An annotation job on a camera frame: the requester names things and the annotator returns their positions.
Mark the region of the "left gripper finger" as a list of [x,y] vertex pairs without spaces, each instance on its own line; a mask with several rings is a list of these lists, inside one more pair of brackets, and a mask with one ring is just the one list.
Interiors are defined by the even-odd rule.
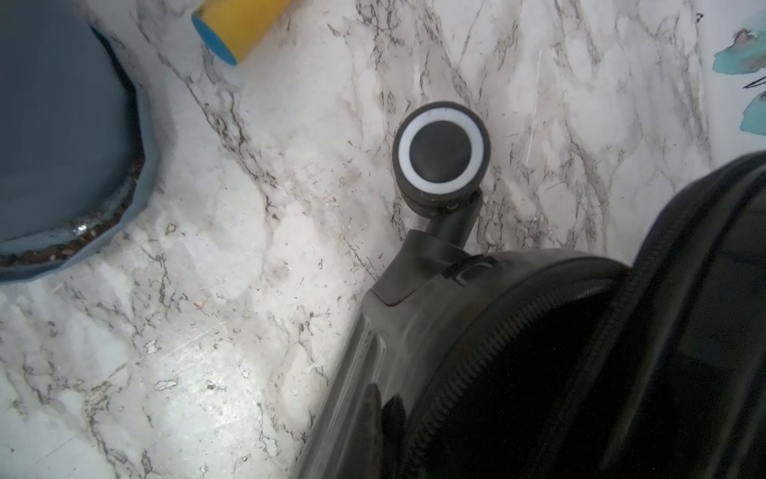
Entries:
[[376,384],[365,387],[352,429],[352,477],[398,478],[406,411],[399,396],[382,402]]

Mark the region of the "green plant in blue pot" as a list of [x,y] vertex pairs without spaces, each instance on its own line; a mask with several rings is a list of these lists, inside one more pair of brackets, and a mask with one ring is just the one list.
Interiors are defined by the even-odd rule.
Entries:
[[68,1],[1,5],[1,279],[96,255],[149,203],[161,151],[148,97]]

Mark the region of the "black white space suitcase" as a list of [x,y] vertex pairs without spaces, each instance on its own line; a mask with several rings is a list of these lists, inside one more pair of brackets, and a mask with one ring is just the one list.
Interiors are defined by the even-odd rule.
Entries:
[[569,249],[472,255],[489,134],[411,113],[392,161],[410,231],[367,291],[299,478],[353,478],[363,391],[406,411],[398,478],[761,478],[765,156],[677,194],[633,265]]

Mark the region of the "blue yellow toy rake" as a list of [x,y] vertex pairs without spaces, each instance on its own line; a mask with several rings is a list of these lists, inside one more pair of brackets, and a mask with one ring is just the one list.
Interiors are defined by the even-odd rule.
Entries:
[[291,0],[209,0],[191,14],[207,49],[237,66],[251,53]]

